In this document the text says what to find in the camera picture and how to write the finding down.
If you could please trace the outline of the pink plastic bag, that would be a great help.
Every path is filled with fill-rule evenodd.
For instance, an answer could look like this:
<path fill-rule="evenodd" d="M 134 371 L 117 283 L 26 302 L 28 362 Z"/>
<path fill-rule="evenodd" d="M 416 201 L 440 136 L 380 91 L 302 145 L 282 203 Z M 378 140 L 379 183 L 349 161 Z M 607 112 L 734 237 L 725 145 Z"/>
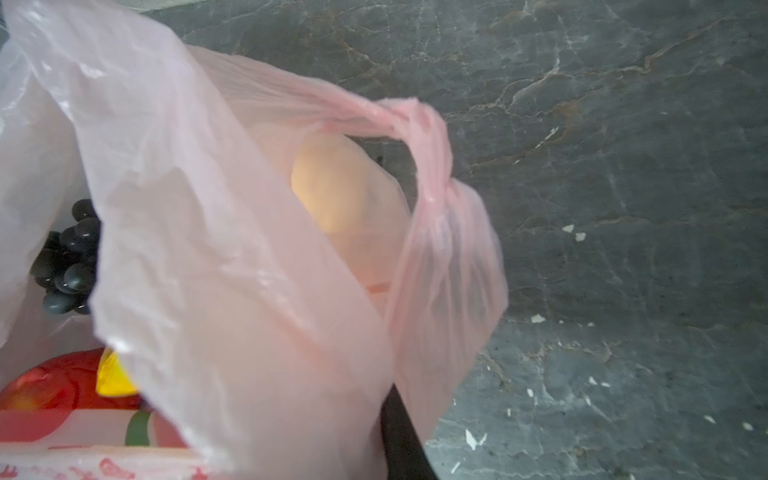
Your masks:
<path fill-rule="evenodd" d="M 102 222 L 93 335 L 152 411 L 4 411 L 5 479 L 383 479 L 395 385 L 420 441 L 508 305 L 481 197 L 415 99 L 188 46 L 111 1 L 6 1 L 1 375 L 89 334 L 30 268 L 66 204 Z M 395 231 L 327 234 L 291 187 L 341 134 L 400 185 Z"/>

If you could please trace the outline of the beige fake potato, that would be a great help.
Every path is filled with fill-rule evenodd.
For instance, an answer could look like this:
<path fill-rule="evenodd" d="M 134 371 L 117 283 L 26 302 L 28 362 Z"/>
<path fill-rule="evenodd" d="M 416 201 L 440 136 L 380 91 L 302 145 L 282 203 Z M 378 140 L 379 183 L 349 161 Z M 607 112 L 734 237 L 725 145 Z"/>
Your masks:
<path fill-rule="evenodd" d="M 397 232 L 409 220 L 399 183 L 341 134 L 305 138 L 295 158 L 291 187 L 327 234 Z"/>

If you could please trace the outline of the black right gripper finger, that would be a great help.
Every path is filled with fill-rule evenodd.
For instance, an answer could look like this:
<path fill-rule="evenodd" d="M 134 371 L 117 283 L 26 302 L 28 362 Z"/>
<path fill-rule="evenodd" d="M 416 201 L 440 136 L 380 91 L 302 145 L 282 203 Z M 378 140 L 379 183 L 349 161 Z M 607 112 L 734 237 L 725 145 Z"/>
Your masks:
<path fill-rule="evenodd" d="M 388 480 L 438 480 L 395 385 L 380 412 Z"/>

